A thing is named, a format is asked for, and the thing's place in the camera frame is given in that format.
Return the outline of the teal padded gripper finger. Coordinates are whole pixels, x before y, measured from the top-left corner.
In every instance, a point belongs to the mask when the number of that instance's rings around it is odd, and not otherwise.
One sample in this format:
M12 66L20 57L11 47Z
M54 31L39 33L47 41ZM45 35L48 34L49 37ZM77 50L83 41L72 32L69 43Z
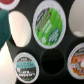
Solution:
M0 11L0 47L11 37L8 15L7 10Z

